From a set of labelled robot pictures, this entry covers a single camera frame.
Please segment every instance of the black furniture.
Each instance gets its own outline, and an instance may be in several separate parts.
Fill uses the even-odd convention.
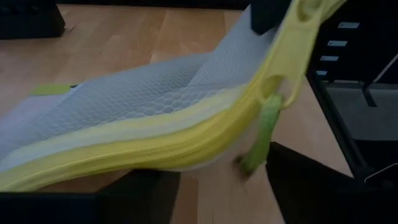
[[[0,193],[3,222],[169,224],[180,173],[134,170],[95,194]]]
[[[389,0],[348,0],[325,21],[313,51],[322,80],[371,83],[398,52],[397,7]]]
[[[398,191],[373,187],[275,142],[266,165],[286,223],[397,223]]]
[[[251,0],[57,0],[60,4],[245,9]]]
[[[0,0],[0,39],[59,37],[64,27],[53,0]]]

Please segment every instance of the white mesh fabric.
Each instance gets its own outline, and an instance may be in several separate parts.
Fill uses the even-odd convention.
[[[0,159],[15,149],[65,133],[182,110],[247,83],[264,60],[274,35],[274,30],[256,35],[250,29],[250,8],[247,8],[209,55],[192,55],[84,82],[46,113],[0,133]],[[101,139],[101,142],[114,140]]]

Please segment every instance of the black metal frame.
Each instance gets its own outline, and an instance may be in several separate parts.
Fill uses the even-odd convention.
[[[364,180],[367,176],[374,172],[366,161],[363,159],[359,152],[354,139],[349,134],[342,118],[330,96],[328,95],[322,80],[316,76],[315,71],[311,68],[308,69],[307,80],[312,88],[314,95],[316,96],[319,105],[323,111],[323,114],[328,121],[328,124],[336,137],[336,140],[343,152],[349,168],[351,169],[355,178]]]

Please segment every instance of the mesh laundry bag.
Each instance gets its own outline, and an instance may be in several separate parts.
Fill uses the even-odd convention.
[[[290,11],[298,5],[292,3]],[[0,128],[0,189],[29,190],[127,167],[194,166],[221,153],[258,115],[258,98],[268,94],[260,89],[270,92],[278,84],[264,82],[269,60],[263,63],[276,52],[268,51],[276,29],[256,35],[250,19],[247,8],[211,53],[84,82],[34,116]],[[317,28],[320,21],[313,23]],[[315,36],[316,30],[304,37],[309,46],[300,46],[308,48],[304,61],[286,61],[300,68],[297,83]],[[284,55],[289,50],[277,49]],[[282,67],[278,75],[293,75]]]

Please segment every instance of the wooden table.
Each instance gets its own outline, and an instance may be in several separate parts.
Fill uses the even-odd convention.
[[[60,11],[67,23],[60,39],[0,41],[0,115],[40,83],[78,83],[146,63],[209,52],[240,15],[238,11],[115,6],[60,6]],[[182,174],[172,223],[283,223],[265,169],[243,182],[231,165],[255,137],[253,125],[221,159]],[[282,112],[273,140],[351,175],[307,81],[296,103]],[[94,192],[127,171],[69,180],[40,191]]]

